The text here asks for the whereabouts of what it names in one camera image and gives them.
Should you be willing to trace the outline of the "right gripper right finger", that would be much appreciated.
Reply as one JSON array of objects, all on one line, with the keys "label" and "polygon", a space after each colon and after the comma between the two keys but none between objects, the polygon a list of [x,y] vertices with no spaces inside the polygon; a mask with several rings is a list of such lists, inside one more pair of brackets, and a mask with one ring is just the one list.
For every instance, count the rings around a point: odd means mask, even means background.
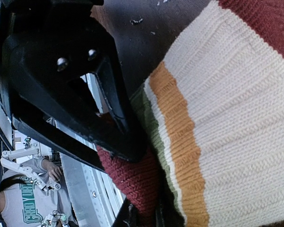
[{"label": "right gripper right finger", "polygon": [[156,208],[155,214],[156,214],[156,218],[155,218],[156,227],[181,227],[182,226],[182,218],[172,208],[158,206]]}]

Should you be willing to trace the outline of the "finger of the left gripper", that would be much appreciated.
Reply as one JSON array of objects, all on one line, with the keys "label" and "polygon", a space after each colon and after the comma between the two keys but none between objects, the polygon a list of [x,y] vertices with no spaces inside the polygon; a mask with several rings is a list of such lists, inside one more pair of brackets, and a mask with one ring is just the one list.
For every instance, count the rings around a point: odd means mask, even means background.
[{"label": "finger of the left gripper", "polygon": [[[146,154],[145,134],[127,96],[113,37],[94,18],[52,33],[9,35],[2,46],[3,76],[12,94],[14,125],[35,133],[46,145],[84,163],[98,158],[66,133],[46,124],[56,119],[112,156],[137,163]],[[96,77],[115,126],[100,119],[70,84],[82,75]]]},{"label": "finger of the left gripper", "polygon": [[47,123],[42,117],[14,115],[12,117],[12,123],[18,131],[38,142],[96,170],[104,171],[95,150]]}]

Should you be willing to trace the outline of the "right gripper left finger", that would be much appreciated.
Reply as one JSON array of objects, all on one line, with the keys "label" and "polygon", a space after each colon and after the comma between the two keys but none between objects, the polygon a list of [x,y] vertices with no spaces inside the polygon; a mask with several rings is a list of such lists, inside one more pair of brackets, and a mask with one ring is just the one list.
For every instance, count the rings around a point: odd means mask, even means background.
[{"label": "right gripper left finger", "polygon": [[137,208],[126,198],[112,227],[136,227]]}]

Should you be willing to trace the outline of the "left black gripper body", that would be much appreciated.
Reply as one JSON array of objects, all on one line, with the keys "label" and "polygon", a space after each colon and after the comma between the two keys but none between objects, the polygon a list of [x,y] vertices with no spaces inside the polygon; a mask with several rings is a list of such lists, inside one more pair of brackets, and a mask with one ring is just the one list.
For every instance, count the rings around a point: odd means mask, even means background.
[{"label": "left black gripper body", "polygon": [[0,0],[0,105],[7,114],[98,113],[82,76],[99,67],[104,28],[90,0]]}]

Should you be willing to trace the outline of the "beige striped maroon sock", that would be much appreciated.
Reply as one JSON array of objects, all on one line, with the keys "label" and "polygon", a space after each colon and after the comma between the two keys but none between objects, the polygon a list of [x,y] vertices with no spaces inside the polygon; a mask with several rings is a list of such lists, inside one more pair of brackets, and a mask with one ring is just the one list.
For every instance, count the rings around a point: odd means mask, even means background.
[{"label": "beige striped maroon sock", "polygon": [[142,162],[100,160],[155,227],[284,226],[284,0],[212,0],[131,99],[148,134]]}]

